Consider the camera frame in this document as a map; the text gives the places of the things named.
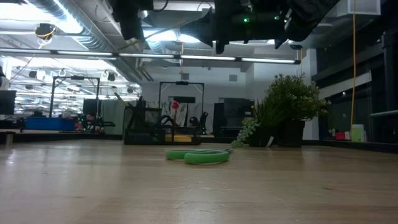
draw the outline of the table surface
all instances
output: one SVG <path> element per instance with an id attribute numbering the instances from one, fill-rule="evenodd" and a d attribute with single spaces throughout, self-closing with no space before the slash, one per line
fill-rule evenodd
<path id="1" fill-rule="evenodd" d="M 14 144 L 0 150 L 0 223 L 398 223 L 396 154 L 247 147 L 211 166 L 164 159 L 228 146 Z"/>

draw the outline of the plant pot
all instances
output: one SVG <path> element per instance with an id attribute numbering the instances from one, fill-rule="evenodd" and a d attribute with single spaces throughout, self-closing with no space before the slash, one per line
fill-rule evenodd
<path id="1" fill-rule="evenodd" d="M 278 146 L 301 147 L 305 121 L 285 121 L 279 126 Z"/>
<path id="2" fill-rule="evenodd" d="M 275 127 L 256 127 L 256 131 L 248 137 L 247 142 L 251 147 L 265 147 L 271 137 L 276 138 L 276 130 Z"/>

